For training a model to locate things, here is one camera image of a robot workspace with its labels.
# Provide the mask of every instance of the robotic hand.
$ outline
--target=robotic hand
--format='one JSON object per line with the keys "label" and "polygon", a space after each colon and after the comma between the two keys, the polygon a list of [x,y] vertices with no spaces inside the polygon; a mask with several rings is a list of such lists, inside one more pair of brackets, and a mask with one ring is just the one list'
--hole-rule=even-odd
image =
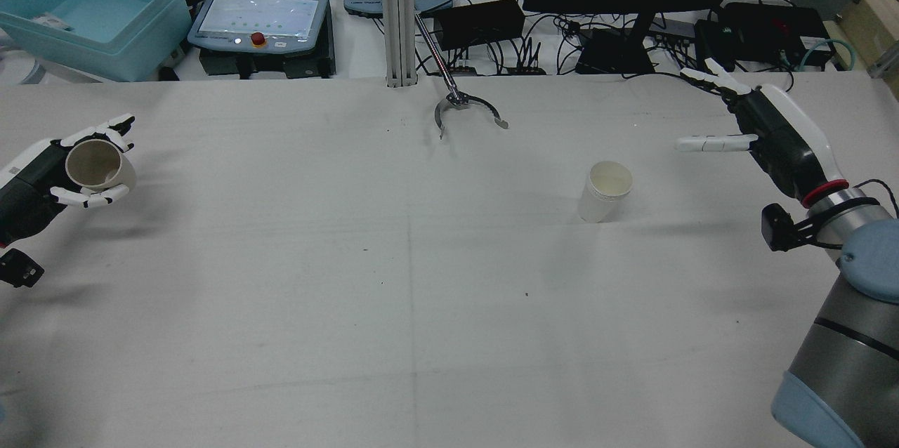
{"label": "robotic hand", "polygon": [[[7,164],[0,171],[0,249],[41,232],[67,206],[104,206],[127,195],[126,183],[104,182],[132,169],[122,157],[134,147],[122,138],[132,122],[134,116],[123,114],[63,140],[40,140]],[[100,150],[93,144],[83,147],[87,141],[99,142]],[[81,154],[73,161],[79,145]],[[41,266],[19,250],[0,257],[0,281],[16,288],[34,286],[42,273]]]}
{"label": "robotic hand", "polygon": [[899,220],[850,188],[821,129],[776,86],[750,88],[713,60],[715,74],[681,74],[715,88],[739,136],[678,140],[681,151],[749,151],[807,220],[778,204],[762,211],[773,251],[823,247],[840,275],[777,391],[771,413],[819,447],[899,446]]}

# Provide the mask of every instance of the green cable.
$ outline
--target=green cable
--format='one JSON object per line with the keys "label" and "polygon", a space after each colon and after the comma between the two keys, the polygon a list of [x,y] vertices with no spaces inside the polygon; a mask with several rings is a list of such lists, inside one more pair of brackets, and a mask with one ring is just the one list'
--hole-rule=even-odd
{"label": "green cable", "polygon": [[855,67],[855,49],[852,48],[850,44],[848,44],[848,42],[841,41],[840,39],[823,39],[823,41],[816,42],[815,45],[809,49],[809,51],[806,51],[805,57],[802,57],[802,61],[799,62],[799,67],[797,67],[796,70],[800,72],[806,70],[806,62],[808,61],[810,55],[812,55],[812,51],[815,51],[819,46],[825,45],[828,42],[836,42],[837,44],[844,45],[846,49],[848,49],[848,54],[850,55],[848,70],[852,70],[852,67]]}

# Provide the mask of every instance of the white paper cup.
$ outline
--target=white paper cup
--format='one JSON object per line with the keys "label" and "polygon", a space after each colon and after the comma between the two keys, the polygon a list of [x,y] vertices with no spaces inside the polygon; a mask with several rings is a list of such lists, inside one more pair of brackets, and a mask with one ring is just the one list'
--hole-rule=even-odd
{"label": "white paper cup", "polygon": [[630,193],[633,184],[633,176],[622,164],[610,161],[595,164],[587,173],[587,184],[577,205],[578,216],[589,223],[603,221],[620,199]]}
{"label": "white paper cup", "polygon": [[94,192],[115,185],[134,190],[138,182],[128,158],[106,140],[87,140],[74,145],[65,157],[65,173],[78,185]]}

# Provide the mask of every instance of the desk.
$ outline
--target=desk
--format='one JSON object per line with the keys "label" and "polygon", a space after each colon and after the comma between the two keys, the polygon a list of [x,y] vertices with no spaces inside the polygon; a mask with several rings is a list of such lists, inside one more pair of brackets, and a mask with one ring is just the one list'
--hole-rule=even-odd
{"label": "desk", "polygon": [[[748,74],[776,84],[783,74]],[[0,401],[26,446],[805,446],[768,413],[836,276],[771,253],[789,201],[666,77],[70,84],[4,92],[4,156],[122,112],[138,188],[17,243]],[[852,182],[899,186],[899,106],[866,74],[791,95]],[[589,166],[635,187],[575,214]],[[883,193],[870,191],[881,199]]]}

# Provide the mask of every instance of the red ring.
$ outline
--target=red ring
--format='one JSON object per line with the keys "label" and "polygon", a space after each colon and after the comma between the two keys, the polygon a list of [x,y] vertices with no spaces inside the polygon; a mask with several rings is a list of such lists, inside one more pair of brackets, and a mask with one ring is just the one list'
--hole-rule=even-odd
{"label": "red ring", "polygon": [[834,181],[829,181],[827,183],[823,183],[823,185],[815,188],[813,191],[809,192],[802,199],[802,207],[806,208],[806,210],[812,207],[812,204],[820,201],[826,195],[830,195],[833,192],[838,190],[845,190],[848,188],[848,181],[844,179],[835,179]]}

